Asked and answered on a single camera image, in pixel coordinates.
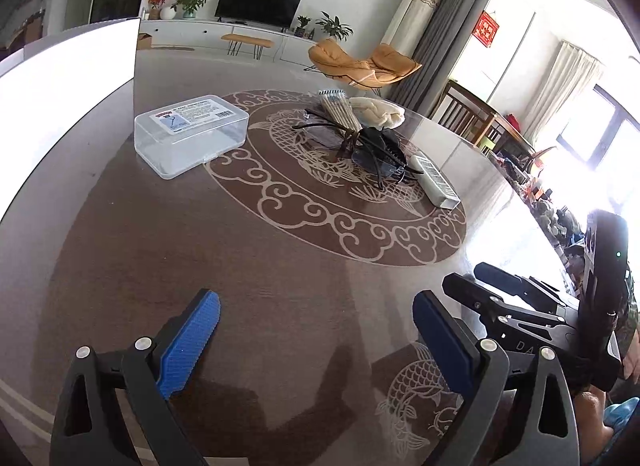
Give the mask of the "person's right hand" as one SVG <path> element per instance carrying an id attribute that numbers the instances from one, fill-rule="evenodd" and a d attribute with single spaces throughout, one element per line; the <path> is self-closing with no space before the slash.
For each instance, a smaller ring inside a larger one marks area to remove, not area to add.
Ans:
<path id="1" fill-rule="evenodd" d="M 590 386 L 573 399 L 580 464 L 599 465 L 620 438 L 639 403 L 632 397 L 606 406 L 606 393 Z"/>

